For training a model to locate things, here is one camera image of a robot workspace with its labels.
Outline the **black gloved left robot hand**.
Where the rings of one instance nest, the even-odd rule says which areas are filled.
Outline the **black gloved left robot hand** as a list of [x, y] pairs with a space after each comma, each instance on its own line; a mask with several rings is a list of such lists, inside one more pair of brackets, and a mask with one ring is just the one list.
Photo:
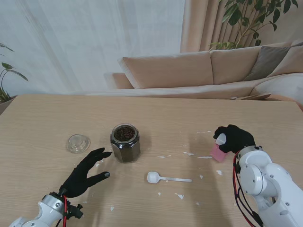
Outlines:
[[109, 156], [112, 152], [105, 152], [105, 148], [98, 148], [91, 151], [74, 168], [70, 176], [65, 180], [59, 189], [59, 195], [67, 198], [75, 198], [82, 195], [88, 188], [110, 177], [109, 172], [102, 172], [98, 175], [87, 177], [88, 172], [94, 165]]

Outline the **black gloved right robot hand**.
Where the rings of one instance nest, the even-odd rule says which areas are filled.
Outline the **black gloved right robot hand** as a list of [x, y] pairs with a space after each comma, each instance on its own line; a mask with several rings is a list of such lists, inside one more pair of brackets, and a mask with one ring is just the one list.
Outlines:
[[213, 138], [217, 139], [222, 133], [226, 136], [226, 142], [220, 145], [219, 149], [224, 153], [233, 152], [236, 154], [245, 147], [256, 145], [254, 137], [236, 125], [229, 124], [227, 127], [218, 127]]

